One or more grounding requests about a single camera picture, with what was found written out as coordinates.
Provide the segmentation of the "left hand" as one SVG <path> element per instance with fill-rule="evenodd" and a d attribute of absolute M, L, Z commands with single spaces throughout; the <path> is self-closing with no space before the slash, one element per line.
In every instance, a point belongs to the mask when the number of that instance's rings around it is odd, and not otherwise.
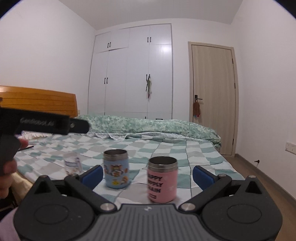
<path fill-rule="evenodd" d="M 28 141 L 12 136 L 1 137 L 1 199 L 8 196 L 13 182 L 12 174 L 16 172 L 17 164 L 14 156 L 19 149 L 28 146 Z"/>

